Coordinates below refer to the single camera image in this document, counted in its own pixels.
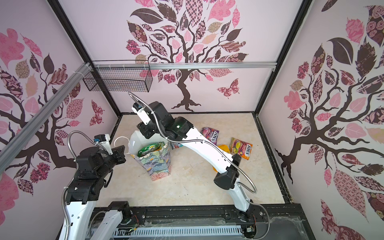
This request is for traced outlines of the green snack packet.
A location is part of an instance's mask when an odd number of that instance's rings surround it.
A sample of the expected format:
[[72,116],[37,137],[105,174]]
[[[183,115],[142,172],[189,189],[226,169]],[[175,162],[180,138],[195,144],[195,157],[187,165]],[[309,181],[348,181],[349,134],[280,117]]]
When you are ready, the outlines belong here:
[[150,153],[159,151],[159,150],[161,150],[163,148],[164,145],[165,145],[164,142],[159,142],[159,143],[155,143],[155,144],[149,144],[149,145],[143,147],[142,149],[140,149],[138,151],[137,156],[139,158],[141,158],[141,157],[144,157],[144,156],[146,156],[146,155],[148,155]]

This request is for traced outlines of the floral white paper bag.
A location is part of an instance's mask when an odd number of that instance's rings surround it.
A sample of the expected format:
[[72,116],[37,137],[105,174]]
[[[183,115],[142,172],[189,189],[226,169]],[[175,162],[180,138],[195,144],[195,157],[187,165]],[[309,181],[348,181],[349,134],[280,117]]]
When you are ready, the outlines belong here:
[[[161,150],[150,153],[144,157],[137,156],[138,151],[149,144],[164,142]],[[132,157],[136,162],[143,167],[152,181],[165,178],[171,174],[171,145],[160,136],[154,134],[150,139],[146,139],[140,131],[135,131],[130,138],[125,136],[117,137],[113,144],[116,147],[118,143],[122,143],[125,149],[125,155]]]

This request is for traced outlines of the orange Fox's candy bag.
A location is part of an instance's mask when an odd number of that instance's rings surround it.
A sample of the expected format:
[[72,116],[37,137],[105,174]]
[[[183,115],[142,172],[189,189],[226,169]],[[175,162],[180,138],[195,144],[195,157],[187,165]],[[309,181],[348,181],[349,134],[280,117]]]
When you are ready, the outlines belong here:
[[231,139],[230,152],[232,155],[238,154],[242,158],[249,160],[253,145],[236,138]]

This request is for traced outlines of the teal Fox's candy bag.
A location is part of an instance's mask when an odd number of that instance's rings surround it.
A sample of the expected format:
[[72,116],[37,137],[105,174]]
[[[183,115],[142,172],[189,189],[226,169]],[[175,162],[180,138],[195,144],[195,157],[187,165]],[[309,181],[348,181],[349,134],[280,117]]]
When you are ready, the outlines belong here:
[[183,146],[182,144],[171,142],[171,147],[173,149],[178,149],[178,148],[181,148],[182,146]]

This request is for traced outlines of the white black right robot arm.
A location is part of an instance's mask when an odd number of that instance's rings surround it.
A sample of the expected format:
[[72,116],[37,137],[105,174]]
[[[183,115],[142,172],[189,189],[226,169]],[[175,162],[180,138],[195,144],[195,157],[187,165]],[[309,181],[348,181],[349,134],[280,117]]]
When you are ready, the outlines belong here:
[[239,167],[242,157],[224,152],[191,122],[183,117],[174,118],[159,102],[148,106],[134,103],[132,110],[142,120],[137,128],[146,139],[159,134],[170,143],[180,144],[197,153],[216,169],[218,173],[214,183],[229,193],[235,208],[244,215],[250,212],[253,202],[244,191],[249,188],[239,179],[240,175],[247,177]]

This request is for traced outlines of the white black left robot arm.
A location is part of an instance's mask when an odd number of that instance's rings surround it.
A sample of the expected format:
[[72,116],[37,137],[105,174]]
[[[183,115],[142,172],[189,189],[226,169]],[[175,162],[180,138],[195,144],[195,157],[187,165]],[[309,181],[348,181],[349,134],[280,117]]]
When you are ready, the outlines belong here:
[[[116,165],[125,163],[125,146],[107,151],[90,147],[77,156],[78,169],[64,197],[65,220],[61,240],[84,240],[102,188],[108,186],[105,178]],[[127,201],[114,201],[107,207],[104,218],[91,236],[92,240],[109,240],[118,225],[133,216]]]

